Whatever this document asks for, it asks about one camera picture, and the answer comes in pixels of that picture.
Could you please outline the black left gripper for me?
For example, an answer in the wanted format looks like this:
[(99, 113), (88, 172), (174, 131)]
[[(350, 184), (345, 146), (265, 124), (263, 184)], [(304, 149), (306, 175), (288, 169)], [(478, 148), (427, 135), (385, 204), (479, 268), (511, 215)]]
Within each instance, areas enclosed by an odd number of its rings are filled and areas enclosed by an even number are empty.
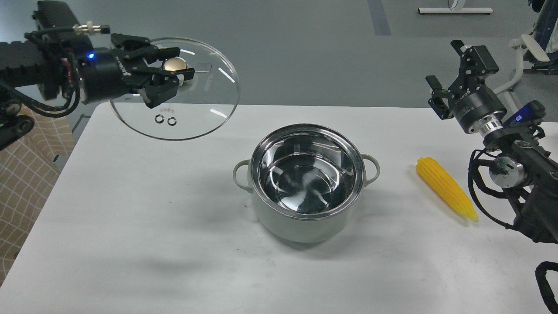
[(78, 64), (84, 104), (138, 91), (146, 106), (153, 109), (177, 95), (180, 75), (183, 80), (194, 78), (195, 69), (146, 69), (143, 59), (152, 64), (179, 56), (178, 47), (159, 48), (149, 38), (128, 34), (111, 34), (110, 41), (112, 49), (95, 48)]

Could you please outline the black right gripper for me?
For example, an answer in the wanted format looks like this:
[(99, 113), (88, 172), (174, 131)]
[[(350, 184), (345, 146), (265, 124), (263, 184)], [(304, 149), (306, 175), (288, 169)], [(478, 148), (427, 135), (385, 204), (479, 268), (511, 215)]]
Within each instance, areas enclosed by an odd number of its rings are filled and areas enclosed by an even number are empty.
[(431, 88), (428, 104), (440, 119), (456, 119), (465, 133), (478, 133), (478, 121), (490, 116), (501, 120), (507, 113), (504, 104), (486, 85), (486, 78), (500, 68), (484, 45), (467, 46), (462, 40), (450, 44), (460, 57), (458, 77), (448, 90), (435, 75), (425, 77)]

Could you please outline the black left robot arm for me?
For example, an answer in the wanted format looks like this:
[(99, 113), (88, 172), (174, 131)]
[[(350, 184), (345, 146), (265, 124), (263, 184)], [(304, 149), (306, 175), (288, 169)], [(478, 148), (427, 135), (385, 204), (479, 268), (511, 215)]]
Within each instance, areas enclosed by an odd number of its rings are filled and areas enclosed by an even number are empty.
[(20, 114), (23, 106), (57, 119), (79, 103), (138, 94), (153, 109), (177, 95), (180, 79), (194, 77), (178, 47), (81, 24), (65, 2), (38, 1), (32, 17), (35, 31), (0, 48), (1, 149), (32, 131), (34, 119)]

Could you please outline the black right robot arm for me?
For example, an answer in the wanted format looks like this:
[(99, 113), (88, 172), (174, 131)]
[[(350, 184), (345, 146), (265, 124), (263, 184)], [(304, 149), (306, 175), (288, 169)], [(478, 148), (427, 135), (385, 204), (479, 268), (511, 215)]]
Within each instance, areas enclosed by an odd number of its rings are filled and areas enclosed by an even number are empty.
[(557, 163), (539, 145), (546, 115), (539, 101), (531, 101), (505, 119), (507, 109), (485, 83), (499, 68), (483, 45), (467, 46), (453, 40), (460, 58), (458, 77), (445, 89), (438, 78), (425, 79), (431, 88), (429, 105), (440, 119), (456, 119), (465, 133), (479, 133), (484, 149), (469, 159), (468, 188), (482, 213), (475, 187), (506, 199), (515, 213), (513, 223), (488, 215), (505, 229), (522, 233), (534, 242), (556, 244), (558, 239)]

